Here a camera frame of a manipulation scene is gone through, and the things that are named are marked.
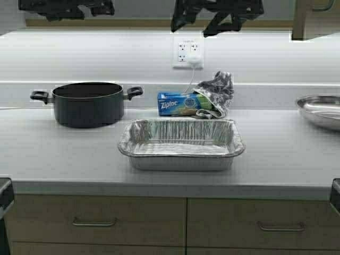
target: outlet cover plate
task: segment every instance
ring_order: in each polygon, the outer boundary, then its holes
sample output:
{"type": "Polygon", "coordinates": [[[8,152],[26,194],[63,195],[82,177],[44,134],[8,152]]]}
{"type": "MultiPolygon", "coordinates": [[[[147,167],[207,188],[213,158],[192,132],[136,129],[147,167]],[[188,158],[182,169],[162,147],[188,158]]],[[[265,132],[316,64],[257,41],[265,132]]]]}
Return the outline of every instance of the outlet cover plate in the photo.
{"type": "Polygon", "coordinates": [[[191,69],[192,67],[188,62],[190,54],[200,55],[201,63],[196,66],[196,69],[204,68],[204,38],[174,37],[173,67],[191,69]],[[198,46],[198,48],[192,50],[193,45],[198,46]]]}

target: electrical cord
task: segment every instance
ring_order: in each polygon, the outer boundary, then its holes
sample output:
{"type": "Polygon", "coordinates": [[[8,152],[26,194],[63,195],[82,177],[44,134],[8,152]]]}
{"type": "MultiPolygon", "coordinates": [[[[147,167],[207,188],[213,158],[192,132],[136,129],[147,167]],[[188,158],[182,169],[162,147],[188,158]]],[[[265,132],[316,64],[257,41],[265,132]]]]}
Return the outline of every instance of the electrical cord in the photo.
{"type": "Polygon", "coordinates": [[[195,71],[196,71],[196,66],[193,65],[192,66],[192,77],[191,77],[191,81],[189,86],[186,88],[186,91],[184,92],[184,94],[188,93],[188,90],[191,88],[192,82],[193,82],[193,78],[195,77],[195,71]]]}

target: light wood cabinet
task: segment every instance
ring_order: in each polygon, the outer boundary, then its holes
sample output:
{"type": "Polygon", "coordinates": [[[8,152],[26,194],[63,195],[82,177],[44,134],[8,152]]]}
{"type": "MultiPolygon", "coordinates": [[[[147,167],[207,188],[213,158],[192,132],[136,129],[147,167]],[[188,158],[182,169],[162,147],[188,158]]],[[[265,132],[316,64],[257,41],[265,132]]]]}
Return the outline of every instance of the light wood cabinet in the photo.
{"type": "Polygon", "coordinates": [[[340,250],[328,202],[188,200],[189,247],[340,250]]]}
{"type": "Polygon", "coordinates": [[[184,255],[184,248],[14,243],[13,255],[184,255]]]}
{"type": "Polygon", "coordinates": [[[187,255],[339,255],[340,251],[189,248],[187,255]]]}
{"type": "Polygon", "coordinates": [[[19,195],[6,215],[11,242],[185,244],[185,199],[19,195]]]}
{"type": "Polygon", "coordinates": [[[340,31],[340,1],[296,0],[293,40],[307,40],[340,31]]]}

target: ziploc logo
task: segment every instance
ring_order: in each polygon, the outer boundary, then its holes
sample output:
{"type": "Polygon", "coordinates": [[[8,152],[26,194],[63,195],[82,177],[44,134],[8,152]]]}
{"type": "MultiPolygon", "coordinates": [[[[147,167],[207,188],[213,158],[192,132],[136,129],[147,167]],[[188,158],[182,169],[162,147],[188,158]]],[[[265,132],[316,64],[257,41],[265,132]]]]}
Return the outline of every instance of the ziploc logo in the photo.
{"type": "Polygon", "coordinates": [[[161,108],[162,109],[169,109],[170,107],[177,106],[179,102],[177,101],[170,101],[170,102],[162,102],[161,108]]]}

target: drawer handle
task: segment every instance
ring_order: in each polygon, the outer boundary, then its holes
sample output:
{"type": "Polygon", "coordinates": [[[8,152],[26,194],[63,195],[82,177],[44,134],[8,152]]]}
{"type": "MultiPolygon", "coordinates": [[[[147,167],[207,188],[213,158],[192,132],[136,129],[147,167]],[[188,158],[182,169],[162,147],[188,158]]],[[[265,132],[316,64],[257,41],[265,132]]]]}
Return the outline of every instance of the drawer handle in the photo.
{"type": "Polygon", "coordinates": [[[72,225],[75,227],[112,227],[116,225],[116,223],[117,218],[115,218],[113,222],[82,222],[75,217],[72,225]]]}
{"type": "Polygon", "coordinates": [[[265,226],[262,222],[257,222],[259,228],[265,232],[303,232],[305,230],[304,224],[299,223],[298,228],[282,228],[282,227],[275,227],[275,226],[265,226]]]}
{"type": "Polygon", "coordinates": [[[332,9],[333,5],[335,3],[335,0],[329,0],[328,4],[324,7],[314,7],[313,11],[314,12],[326,12],[330,9],[332,9]]]}

